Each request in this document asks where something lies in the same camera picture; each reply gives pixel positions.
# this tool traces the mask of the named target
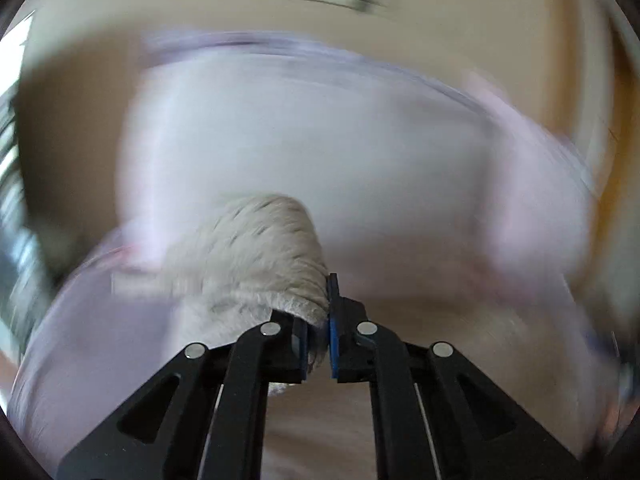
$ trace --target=triangular cutout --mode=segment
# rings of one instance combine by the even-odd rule
[[[458,383],[465,394],[476,426],[483,440],[494,438],[515,430],[516,423],[500,404],[476,386],[467,376],[459,375]]]
[[[154,443],[178,384],[180,379],[175,375],[158,384],[122,417],[118,424],[119,430],[145,444]]]

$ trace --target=silver screw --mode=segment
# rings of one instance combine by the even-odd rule
[[[453,346],[449,343],[436,343],[433,345],[433,353],[438,357],[451,357],[453,355]]]
[[[280,325],[270,321],[260,327],[262,335],[276,335],[280,331]]]
[[[184,349],[184,354],[187,356],[187,359],[199,359],[204,355],[206,350],[207,347],[202,343],[191,343]]]
[[[356,327],[356,330],[362,335],[372,335],[378,331],[378,326],[370,321],[363,321]]]

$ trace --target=beige wall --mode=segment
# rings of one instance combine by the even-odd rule
[[[376,14],[301,0],[31,0],[17,101],[31,211],[94,243],[116,224],[117,139],[158,27],[290,30],[435,76],[498,82],[553,131],[573,113],[572,0],[387,0]]]

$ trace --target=lavender fabric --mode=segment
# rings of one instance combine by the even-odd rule
[[[108,236],[60,292],[8,403],[15,431],[52,475],[69,450],[164,364],[174,302],[111,294],[121,242],[120,232]]]

